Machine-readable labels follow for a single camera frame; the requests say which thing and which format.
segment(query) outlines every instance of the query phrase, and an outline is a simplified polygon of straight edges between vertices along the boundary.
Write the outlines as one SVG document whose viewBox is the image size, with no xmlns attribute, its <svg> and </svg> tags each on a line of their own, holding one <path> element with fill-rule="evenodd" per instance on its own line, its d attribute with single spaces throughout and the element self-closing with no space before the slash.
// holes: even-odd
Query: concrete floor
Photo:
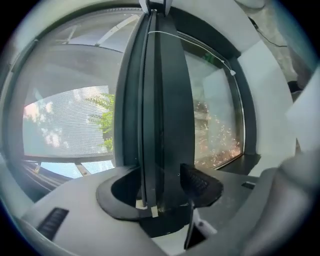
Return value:
<svg viewBox="0 0 320 256">
<path fill-rule="evenodd" d="M 260 31 L 269 41 L 280 46 L 287 45 L 287 42 L 278 31 L 275 12 L 270 0 L 267 0 L 265 6 L 261 9 L 251 9 L 240 3 L 237 4 L 256 22 Z M 297 80 L 297 74 L 292 67 L 288 48 L 277 47 L 269 43 L 261 34 L 259 34 L 259 36 L 278 61 L 287 82 Z"/>
</svg>

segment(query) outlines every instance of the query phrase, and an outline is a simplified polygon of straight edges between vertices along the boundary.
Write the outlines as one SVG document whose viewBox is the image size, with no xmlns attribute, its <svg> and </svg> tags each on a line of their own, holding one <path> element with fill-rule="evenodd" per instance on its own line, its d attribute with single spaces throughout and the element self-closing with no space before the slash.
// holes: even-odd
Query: thin white wire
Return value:
<svg viewBox="0 0 320 256">
<path fill-rule="evenodd" d="M 221 62 L 223 63 L 223 65 L 225 65 L 226 68 L 230 71 L 230 74 L 231 74 L 232 76 L 234 76 L 234 75 L 236 74 L 235 71 L 233 71 L 232 69 L 230 69 L 230 68 L 226 65 L 226 63 L 225 63 L 225 61 L 224 61 L 223 59 L 220 59 L 219 57 L 217 57 L 216 55 L 214 55 L 212 52 L 210 52 L 210 51 L 207 50 L 206 48 L 202 47 L 201 45 L 198 45 L 198 44 L 196 44 L 196 43 L 194 43 L 194 42 L 191 42 L 191 41 L 189 41 L 189 40 L 187 40 L 187 39 L 184 39 L 184 38 L 181 37 L 181 36 L 178 36 L 178 35 L 175 35 L 175 34 L 171 34 L 171 33 L 168 33 L 168 32 L 164 32 L 164 31 L 155 30 L 155 31 L 150 31 L 150 32 L 148 32 L 148 34 L 151 34 L 151 33 L 163 33 L 163 34 L 167 34 L 167 35 L 169 35 L 169 36 L 173 36 L 173 37 L 175 37 L 175 38 L 179 38 L 179 39 L 184 40 L 184 41 L 186 41 L 186 42 L 188 42 L 188 43 L 190 43 L 190 44 L 192 44 L 192 45 L 195 45 L 195 46 L 197 46 L 197 47 L 200 47 L 200 48 L 204 49 L 206 52 L 208 52 L 209 54 L 211 54 L 213 57 L 215 57 L 215 58 L 217 58 L 219 61 L 221 61 Z"/>
</svg>

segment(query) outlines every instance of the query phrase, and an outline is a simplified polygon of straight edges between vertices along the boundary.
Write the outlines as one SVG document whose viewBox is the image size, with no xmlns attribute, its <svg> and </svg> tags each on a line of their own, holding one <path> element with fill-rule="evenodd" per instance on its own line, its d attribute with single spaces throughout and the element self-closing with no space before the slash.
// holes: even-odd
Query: black cable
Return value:
<svg viewBox="0 0 320 256">
<path fill-rule="evenodd" d="M 266 38 L 265 35 L 260 31 L 257 23 L 256 23 L 252 18 L 250 18 L 250 17 L 248 17 L 248 18 L 249 18 L 249 20 L 251 21 L 252 25 L 254 26 L 255 30 L 256 30 L 258 33 L 260 33 L 260 35 L 263 36 L 263 37 L 265 38 L 265 40 L 267 40 L 270 44 L 272 44 L 272 45 L 274 45 L 274 46 L 276 46 L 276 47 L 279 47 L 279 48 L 280 48 L 280 47 L 288 47 L 287 45 L 278 45 L 278 44 L 276 44 L 276 43 L 274 43 L 274 42 L 271 42 L 271 41 L 270 41 L 268 38 Z"/>
<path fill-rule="evenodd" d="M 266 38 L 265 37 L 265 35 L 264 34 L 262 34 L 262 32 L 260 31 L 260 29 L 257 29 L 256 30 L 261 36 L 263 36 L 264 38 L 265 38 L 265 40 L 267 40 L 270 44 L 272 44 L 272 45 L 274 45 L 274 46 L 276 46 L 276 47 L 288 47 L 287 45 L 278 45 L 278 44 L 276 44 L 276 43 L 274 43 L 274 42 L 271 42 L 268 38 Z"/>
</svg>

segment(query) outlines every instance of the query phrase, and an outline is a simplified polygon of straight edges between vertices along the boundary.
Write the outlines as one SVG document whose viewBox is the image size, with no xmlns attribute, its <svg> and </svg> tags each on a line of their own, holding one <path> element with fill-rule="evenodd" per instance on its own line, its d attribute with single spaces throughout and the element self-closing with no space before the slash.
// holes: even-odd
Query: tree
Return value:
<svg viewBox="0 0 320 256">
<path fill-rule="evenodd" d="M 108 152 L 113 152 L 112 129 L 115 95 L 101 93 L 99 96 L 87 98 L 86 100 L 105 109 L 105 112 L 101 115 L 91 114 L 89 116 L 89 121 L 98 125 L 99 130 L 102 131 L 103 144 L 99 144 L 99 146 L 105 148 Z"/>
</svg>

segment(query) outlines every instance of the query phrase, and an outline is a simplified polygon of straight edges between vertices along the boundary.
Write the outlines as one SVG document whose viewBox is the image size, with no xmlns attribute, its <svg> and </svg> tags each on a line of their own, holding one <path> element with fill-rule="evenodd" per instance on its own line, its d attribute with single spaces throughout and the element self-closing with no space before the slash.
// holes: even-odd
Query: glass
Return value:
<svg viewBox="0 0 320 256">
<path fill-rule="evenodd" d="M 182 35 L 188 41 L 206 45 Z M 243 117 L 235 78 L 223 63 L 204 49 L 181 40 L 194 108 L 195 156 L 198 168 L 218 168 L 243 152 Z"/>
<path fill-rule="evenodd" d="M 88 14 L 35 45 L 16 80 L 10 111 L 18 120 L 12 121 L 12 127 L 18 124 L 13 131 L 21 133 L 22 149 L 16 151 L 25 161 L 39 162 L 41 168 L 73 179 L 115 166 L 116 87 L 141 14 L 114 9 Z M 66 158 L 74 163 L 63 162 Z"/>
</svg>

